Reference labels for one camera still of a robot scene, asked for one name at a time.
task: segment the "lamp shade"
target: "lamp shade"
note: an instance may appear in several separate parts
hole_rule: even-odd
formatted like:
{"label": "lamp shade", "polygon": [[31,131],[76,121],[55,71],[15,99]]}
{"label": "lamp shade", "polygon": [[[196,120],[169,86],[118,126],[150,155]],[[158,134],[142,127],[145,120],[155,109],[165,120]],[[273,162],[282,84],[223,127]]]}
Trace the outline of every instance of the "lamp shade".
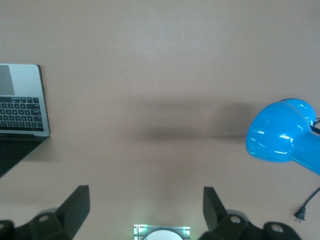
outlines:
{"label": "lamp shade", "polygon": [[320,175],[320,135],[310,125],[316,118],[313,108],[302,103],[286,99],[265,107],[249,127],[246,149],[254,158],[295,161]]}
{"label": "lamp shade", "polygon": [[316,115],[316,111],[313,109],[313,107],[309,103],[297,98],[287,98],[282,101],[287,102],[292,106],[294,106],[304,116],[304,118],[307,120],[309,125],[311,126],[314,125],[314,123],[317,120],[317,115]]}

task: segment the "laptop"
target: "laptop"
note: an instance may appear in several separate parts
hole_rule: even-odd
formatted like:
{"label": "laptop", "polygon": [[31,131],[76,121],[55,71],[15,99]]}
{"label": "laptop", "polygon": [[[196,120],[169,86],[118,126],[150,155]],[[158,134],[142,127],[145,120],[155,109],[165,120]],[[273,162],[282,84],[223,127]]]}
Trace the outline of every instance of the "laptop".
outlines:
{"label": "laptop", "polygon": [[0,178],[49,135],[40,67],[0,63]]}

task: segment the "white circular object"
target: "white circular object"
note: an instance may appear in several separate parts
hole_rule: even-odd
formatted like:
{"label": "white circular object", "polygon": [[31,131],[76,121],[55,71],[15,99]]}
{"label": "white circular object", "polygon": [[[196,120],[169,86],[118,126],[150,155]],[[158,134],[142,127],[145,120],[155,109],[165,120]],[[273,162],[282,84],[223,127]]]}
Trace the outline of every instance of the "white circular object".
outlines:
{"label": "white circular object", "polygon": [[49,217],[47,215],[44,215],[39,218],[39,222],[44,222],[44,221],[47,221],[48,219],[49,219]]}
{"label": "white circular object", "polygon": [[241,223],[240,218],[237,217],[237,216],[232,216],[232,217],[230,218],[230,220],[231,220],[231,222],[233,222],[234,224],[239,224],[239,223]]}
{"label": "white circular object", "polygon": [[183,240],[178,234],[168,230],[158,230],[150,233],[145,240]]}
{"label": "white circular object", "polygon": [[271,228],[272,228],[273,231],[275,231],[277,233],[283,233],[284,232],[284,229],[278,224],[272,224]]}

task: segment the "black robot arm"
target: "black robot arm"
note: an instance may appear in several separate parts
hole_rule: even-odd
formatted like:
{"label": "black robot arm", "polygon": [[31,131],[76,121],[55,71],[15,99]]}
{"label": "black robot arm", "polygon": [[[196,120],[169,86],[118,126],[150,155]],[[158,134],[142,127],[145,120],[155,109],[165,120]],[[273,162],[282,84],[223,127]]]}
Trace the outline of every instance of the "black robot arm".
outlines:
{"label": "black robot arm", "polygon": [[267,222],[260,229],[238,214],[228,214],[213,187],[203,190],[203,215],[209,231],[199,240],[301,240],[286,224]]}
{"label": "black robot arm", "polygon": [[72,240],[89,211],[89,186],[82,185],[55,212],[39,214],[17,228],[0,220],[0,240]]}

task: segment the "power cord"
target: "power cord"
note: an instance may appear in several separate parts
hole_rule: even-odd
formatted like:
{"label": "power cord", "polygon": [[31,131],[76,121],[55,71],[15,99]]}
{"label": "power cord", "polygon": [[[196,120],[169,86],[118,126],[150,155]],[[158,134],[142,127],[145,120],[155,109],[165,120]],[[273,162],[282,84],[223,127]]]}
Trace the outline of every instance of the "power cord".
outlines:
{"label": "power cord", "polygon": [[317,125],[318,123],[320,123],[320,118],[316,119],[316,121],[313,123],[313,126]]}
{"label": "power cord", "polygon": [[304,204],[300,207],[300,209],[294,214],[296,217],[295,221],[299,221],[301,223],[301,220],[305,220],[305,215],[306,215],[306,205],[307,203],[320,191],[320,187],[311,194],[311,196],[304,202]]}

